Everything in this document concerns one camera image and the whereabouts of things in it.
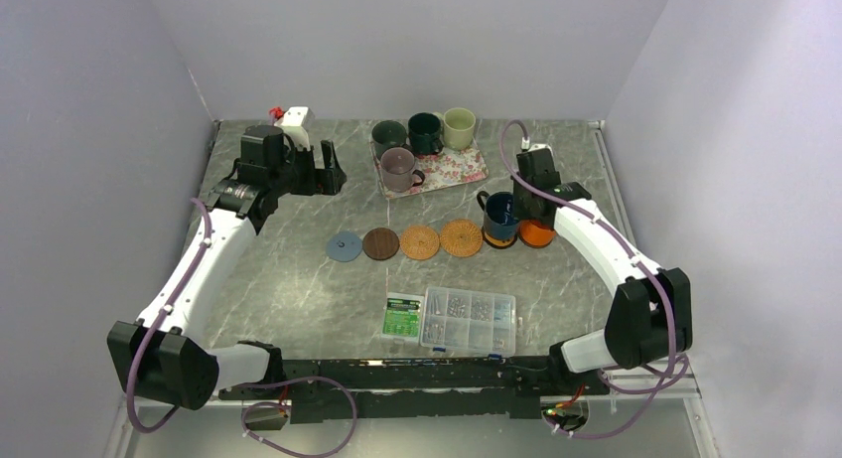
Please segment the black orange round coaster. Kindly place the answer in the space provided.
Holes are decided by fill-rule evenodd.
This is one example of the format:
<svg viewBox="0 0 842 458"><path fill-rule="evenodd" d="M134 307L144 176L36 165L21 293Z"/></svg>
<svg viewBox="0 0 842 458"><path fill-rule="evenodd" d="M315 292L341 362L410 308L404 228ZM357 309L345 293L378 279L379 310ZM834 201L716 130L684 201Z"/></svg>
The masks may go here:
<svg viewBox="0 0 842 458"><path fill-rule="evenodd" d="M517 235L506 239L498 239L491 236L484 235L484 242L495 249L507 249L512 247L518 241Z"/></svg>

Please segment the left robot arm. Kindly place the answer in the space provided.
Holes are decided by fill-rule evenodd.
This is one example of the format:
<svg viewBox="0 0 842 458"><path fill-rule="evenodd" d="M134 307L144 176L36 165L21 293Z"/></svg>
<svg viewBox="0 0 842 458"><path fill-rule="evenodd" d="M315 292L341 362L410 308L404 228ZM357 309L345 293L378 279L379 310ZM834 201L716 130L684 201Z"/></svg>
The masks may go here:
<svg viewBox="0 0 842 458"><path fill-rule="evenodd" d="M239 140L230 172L194 203L199 225L153 301L130 322L118 321L107 347L128 408L139 398L175 409L202 408L218 391L247 386L270 398L285 384L279 348L244 341L221 349L203 333L222 285L286 195L335 196L347 180L334 143L313 147L290 127L254 125Z"/></svg>

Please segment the blue smiley coaster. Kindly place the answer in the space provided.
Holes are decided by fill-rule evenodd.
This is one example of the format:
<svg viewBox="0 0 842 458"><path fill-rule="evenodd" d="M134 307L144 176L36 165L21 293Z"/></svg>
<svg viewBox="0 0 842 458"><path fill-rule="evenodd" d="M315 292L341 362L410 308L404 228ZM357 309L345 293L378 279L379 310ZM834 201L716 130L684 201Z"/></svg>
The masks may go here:
<svg viewBox="0 0 842 458"><path fill-rule="evenodd" d="M353 261L362 253L362 239L352 231L342 230L328 240L325 252L334 261Z"/></svg>

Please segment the dark green mug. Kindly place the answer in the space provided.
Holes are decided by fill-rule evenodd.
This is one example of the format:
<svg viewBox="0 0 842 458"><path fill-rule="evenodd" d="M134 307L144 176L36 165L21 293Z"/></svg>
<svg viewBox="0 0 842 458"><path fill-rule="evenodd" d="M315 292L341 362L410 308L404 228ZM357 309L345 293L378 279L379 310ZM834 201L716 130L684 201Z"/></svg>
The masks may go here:
<svg viewBox="0 0 842 458"><path fill-rule="evenodd" d="M407 133L412 151L417 156L438 155L443 150L442 121L434 113L419 112L407 122Z"/></svg>

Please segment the lilac mug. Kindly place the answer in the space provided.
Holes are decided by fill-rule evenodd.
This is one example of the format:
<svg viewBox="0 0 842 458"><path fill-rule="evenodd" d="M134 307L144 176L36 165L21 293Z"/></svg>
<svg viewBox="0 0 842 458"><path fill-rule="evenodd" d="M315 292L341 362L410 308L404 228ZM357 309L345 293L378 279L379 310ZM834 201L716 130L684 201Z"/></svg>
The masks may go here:
<svg viewBox="0 0 842 458"><path fill-rule="evenodd" d="M386 150L380 158L381 179L388 191L403 193L423 185L426 175L417 167L415 154L404 147Z"/></svg>

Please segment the grey mug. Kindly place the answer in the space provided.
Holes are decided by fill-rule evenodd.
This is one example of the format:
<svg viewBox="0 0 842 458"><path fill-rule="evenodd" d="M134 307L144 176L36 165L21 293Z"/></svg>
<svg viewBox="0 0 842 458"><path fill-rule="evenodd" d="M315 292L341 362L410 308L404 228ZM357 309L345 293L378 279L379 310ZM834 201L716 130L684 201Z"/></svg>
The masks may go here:
<svg viewBox="0 0 842 458"><path fill-rule="evenodd" d="M389 149L404 147L407 143L407 130L396 120L383 120L374 125L371 131L375 158L380 160Z"/></svg>

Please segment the navy blue mug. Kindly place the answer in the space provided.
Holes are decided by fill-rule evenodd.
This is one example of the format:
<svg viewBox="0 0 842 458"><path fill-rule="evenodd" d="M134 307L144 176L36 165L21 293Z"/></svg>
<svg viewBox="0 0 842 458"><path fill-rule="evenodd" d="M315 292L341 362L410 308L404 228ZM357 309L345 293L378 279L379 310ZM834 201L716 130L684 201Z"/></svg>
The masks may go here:
<svg viewBox="0 0 842 458"><path fill-rule="evenodd" d="M487 191L479 191L476 199L484 214L481 228L483 238L484 235L487 235L498 239L506 239L517 235L519 219L513 212L512 193L497 192L490 194Z"/></svg>

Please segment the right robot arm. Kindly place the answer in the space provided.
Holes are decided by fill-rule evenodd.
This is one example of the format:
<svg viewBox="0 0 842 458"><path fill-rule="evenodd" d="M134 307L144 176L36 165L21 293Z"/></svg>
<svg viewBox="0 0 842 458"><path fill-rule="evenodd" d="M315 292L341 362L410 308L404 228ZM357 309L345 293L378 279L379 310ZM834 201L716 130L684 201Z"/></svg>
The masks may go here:
<svg viewBox="0 0 842 458"><path fill-rule="evenodd" d="M590 371L678 359L693 341L688 276L646 257L605 218L582 185L562 182L550 148L532 147L516 161L514 215L567 240L613 295L602 329L551 347L559 358L546 370L551 387L570 393Z"/></svg>

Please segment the cream mug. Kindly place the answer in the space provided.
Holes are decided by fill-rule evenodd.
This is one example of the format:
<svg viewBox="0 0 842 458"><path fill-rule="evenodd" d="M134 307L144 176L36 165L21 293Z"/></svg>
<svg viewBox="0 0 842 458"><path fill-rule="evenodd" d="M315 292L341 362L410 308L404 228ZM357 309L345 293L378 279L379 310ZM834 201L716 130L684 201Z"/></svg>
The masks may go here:
<svg viewBox="0 0 842 458"><path fill-rule="evenodd" d="M474 140L477 118L475 114L462 107L454 107L446 112L436 112L441 120L444 145L454 151L467 149Z"/></svg>

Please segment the dark wood coaster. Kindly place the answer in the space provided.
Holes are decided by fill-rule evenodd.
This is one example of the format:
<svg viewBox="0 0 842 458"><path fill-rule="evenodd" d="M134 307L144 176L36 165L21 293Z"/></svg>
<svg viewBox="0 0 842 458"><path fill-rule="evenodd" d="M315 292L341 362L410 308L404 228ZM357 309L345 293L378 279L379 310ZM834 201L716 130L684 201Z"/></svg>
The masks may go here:
<svg viewBox="0 0 842 458"><path fill-rule="evenodd" d="M368 231L362 240L362 251L373 260L393 257L400 248L398 235L389 228L375 228Z"/></svg>

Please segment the orange mug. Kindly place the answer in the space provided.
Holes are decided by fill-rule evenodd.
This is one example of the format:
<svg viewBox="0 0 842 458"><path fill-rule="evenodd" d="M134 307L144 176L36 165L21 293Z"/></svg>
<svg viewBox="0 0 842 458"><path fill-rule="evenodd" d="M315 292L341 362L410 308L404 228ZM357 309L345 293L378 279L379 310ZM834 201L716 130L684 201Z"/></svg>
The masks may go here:
<svg viewBox="0 0 842 458"><path fill-rule="evenodd" d="M552 243L556 231L537 220L524 220L518 226L519 239L529 247L544 248Z"/></svg>

